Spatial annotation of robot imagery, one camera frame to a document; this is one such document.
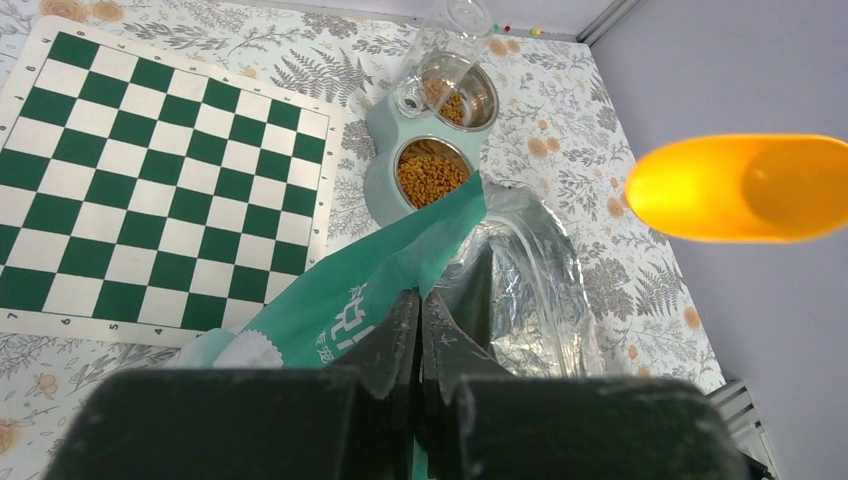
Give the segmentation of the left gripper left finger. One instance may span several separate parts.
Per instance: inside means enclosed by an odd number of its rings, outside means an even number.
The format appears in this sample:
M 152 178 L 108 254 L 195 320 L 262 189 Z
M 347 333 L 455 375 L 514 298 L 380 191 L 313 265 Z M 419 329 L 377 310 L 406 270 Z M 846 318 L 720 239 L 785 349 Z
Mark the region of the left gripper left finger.
M 420 296 L 321 369 L 138 369 L 85 402 L 50 479 L 409 479 Z

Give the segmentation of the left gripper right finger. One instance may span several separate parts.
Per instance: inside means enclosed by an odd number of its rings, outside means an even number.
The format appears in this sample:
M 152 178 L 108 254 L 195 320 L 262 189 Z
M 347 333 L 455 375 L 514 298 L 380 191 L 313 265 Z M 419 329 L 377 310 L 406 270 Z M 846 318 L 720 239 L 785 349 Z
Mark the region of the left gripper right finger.
M 643 377 L 521 378 L 421 305 L 426 473 L 432 479 L 745 479 L 694 385 Z

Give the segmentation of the green pet food bag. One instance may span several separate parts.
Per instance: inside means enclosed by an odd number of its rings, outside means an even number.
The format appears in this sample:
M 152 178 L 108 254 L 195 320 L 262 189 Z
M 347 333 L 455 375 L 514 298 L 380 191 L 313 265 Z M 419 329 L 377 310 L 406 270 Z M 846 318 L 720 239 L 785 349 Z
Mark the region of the green pet food bag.
M 582 273 L 556 217 L 524 189 L 479 178 L 319 262 L 236 331 L 188 345 L 183 369 L 321 369 L 415 290 L 445 303 L 495 362 L 521 378 L 589 378 L 603 370 Z M 411 387 L 413 475 L 426 473 L 420 320 Z

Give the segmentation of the orange plastic scoop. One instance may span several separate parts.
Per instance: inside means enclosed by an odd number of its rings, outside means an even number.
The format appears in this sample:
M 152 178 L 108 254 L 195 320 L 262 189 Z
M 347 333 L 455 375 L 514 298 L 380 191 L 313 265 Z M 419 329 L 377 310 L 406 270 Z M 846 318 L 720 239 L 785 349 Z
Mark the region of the orange plastic scoop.
M 818 134 L 726 134 L 642 157 L 626 201 L 669 236 L 710 243 L 795 243 L 847 224 L 847 144 Z

